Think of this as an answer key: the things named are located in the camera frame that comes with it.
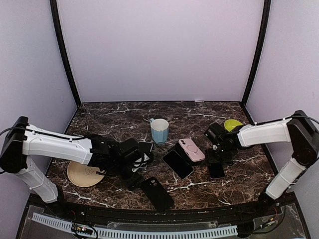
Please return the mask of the black phone case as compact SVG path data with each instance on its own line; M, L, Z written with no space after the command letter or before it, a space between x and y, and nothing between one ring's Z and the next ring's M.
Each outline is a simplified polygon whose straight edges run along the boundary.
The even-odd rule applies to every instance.
M157 178L151 177L143 181L140 188L157 211L162 212L168 210L174 205L173 198Z

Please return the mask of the black screen smartphone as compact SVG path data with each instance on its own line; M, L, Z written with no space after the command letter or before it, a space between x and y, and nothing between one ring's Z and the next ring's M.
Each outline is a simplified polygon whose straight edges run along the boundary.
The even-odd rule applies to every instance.
M187 178L194 172L193 168L188 165L184 159L174 150L166 154L162 160L181 179Z

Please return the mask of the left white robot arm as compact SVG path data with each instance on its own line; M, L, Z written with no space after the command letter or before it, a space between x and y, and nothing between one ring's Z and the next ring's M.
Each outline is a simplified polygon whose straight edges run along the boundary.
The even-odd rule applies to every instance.
M82 181L88 181L90 175L99 179L107 174L117 176L130 190L137 188L142 179L136 169L149 160L132 138L119 143L98 134L82 137L59 134L29 124L27 117L19 117L3 133L6 136L0 153L1 169L21 178L43 202L51 204L59 217L70 213L70 205L63 201L62 190L50 182L32 156L60 158L82 165L85 172Z

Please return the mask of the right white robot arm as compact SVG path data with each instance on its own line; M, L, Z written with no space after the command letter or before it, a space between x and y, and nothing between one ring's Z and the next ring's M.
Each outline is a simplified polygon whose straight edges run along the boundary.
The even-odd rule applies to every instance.
M293 153L275 178L268 184L255 204L254 211L265 216L274 207L274 200L295 183L319 159L319 122L302 110L282 119L239 125L228 131L214 122L205 136L216 146L212 158L229 163L239 149L258 144L291 143Z

